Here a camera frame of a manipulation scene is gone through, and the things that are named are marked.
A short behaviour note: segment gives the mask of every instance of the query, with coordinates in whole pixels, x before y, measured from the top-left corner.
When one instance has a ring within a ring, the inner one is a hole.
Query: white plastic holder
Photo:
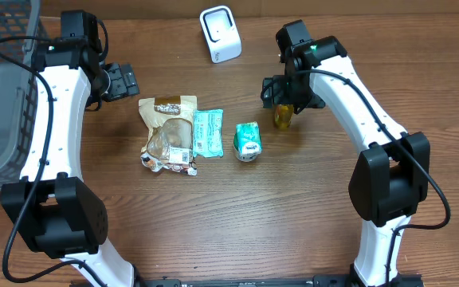
[[[213,63],[228,61],[240,56],[242,44],[237,24],[228,6],[217,6],[204,10],[199,21]]]

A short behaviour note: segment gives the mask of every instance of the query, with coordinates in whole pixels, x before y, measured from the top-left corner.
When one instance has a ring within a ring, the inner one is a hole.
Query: snack bag
[[[196,96],[173,96],[139,100],[139,114],[148,127],[147,145],[141,148],[141,162],[153,172],[166,168],[197,175],[192,154]]]

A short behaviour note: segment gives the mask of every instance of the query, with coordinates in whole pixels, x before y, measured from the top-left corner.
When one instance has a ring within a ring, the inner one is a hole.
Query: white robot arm
[[[320,64],[316,69],[339,74],[350,79],[359,87],[394,138],[397,140],[402,138],[402,134],[406,133],[405,128],[387,115],[369,93],[357,76],[350,57],[334,56],[321,61]],[[369,149],[372,143],[379,145],[390,143],[390,139],[380,131],[380,127],[367,111],[363,101],[349,85],[334,77],[313,73],[309,86],[332,110],[357,152]],[[380,286],[385,283],[385,266],[393,230],[407,224],[410,218],[410,216],[403,215],[387,221],[386,225],[381,227],[377,227],[372,221],[363,220],[359,254],[354,261],[354,269],[365,286]],[[389,278],[395,278],[398,275],[396,259],[400,244],[401,237],[396,239],[394,245]]]
[[[427,179],[405,159],[398,145],[427,171],[427,138],[422,133],[409,135],[380,107],[335,37],[314,41],[299,20],[284,25],[276,40],[285,63],[284,76],[264,79],[264,108],[292,104],[298,114],[304,108],[328,105],[359,153],[348,188],[354,208],[363,218],[359,255],[343,282],[324,282],[327,276],[315,276],[313,281],[334,287],[384,286],[389,285],[387,278],[394,286],[408,286],[404,285],[407,281],[422,283],[420,277],[399,276],[396,270],[401,229],[394,240],[388,274],[386,267],[394,231],[409,223],[427,192]],[[390,167],[390,159],[398,166]]]
[[[100,43],[97,45],[97,21],[93,15],[81,10],[62,13],[61,34],[59,41],[38,45],[33,55],[33,69],[46,84],[37,81],[33,138],[20,182],[2,186],[1,204],[15,223],[24,208],[26,194],[31,192],[33,182],[39,181],[33,196],[29,196],[33,200],[29,207],[32,212],[25,212],[18,227],[26,245],[65,264],[83,262],[83,265],[70,264],[93,286],[103,283],[139,287],[137,269],[118,254],[107,238],[108,216],[104,204],[84,185],[80,172],[85,108],[91,103],[100,104],[101,100],[132,96],[139,93],[139,88],[130,65],[100,63],[104,59],[99,54],[107,55],[107,51],[101,50]],[[41,154],[48,134],[49,96],[54,99],[54,113],[46,164],[40,175]],[[51,197],[56,198],[57,204],[41,205]],[[31,281],[31,277],[5,275],[17,283]]]

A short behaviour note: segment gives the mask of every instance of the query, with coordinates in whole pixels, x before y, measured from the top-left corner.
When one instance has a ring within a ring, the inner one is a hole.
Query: wire mesh basket
[[[0,0],[0,38],[47,37],[40,22],[40,0]],[[35,41],[9,41],[0,50],[30,65]],[[25,164],[36,116],[37,94],[31,73],[0,58],[0,188],[15,183]]]

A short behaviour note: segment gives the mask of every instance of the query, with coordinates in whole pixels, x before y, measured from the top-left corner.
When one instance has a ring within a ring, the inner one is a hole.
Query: small glass bottle
[[[280,130],[287,129],[292,123],[293,104],[278,104],[274,108],[274,123]]]

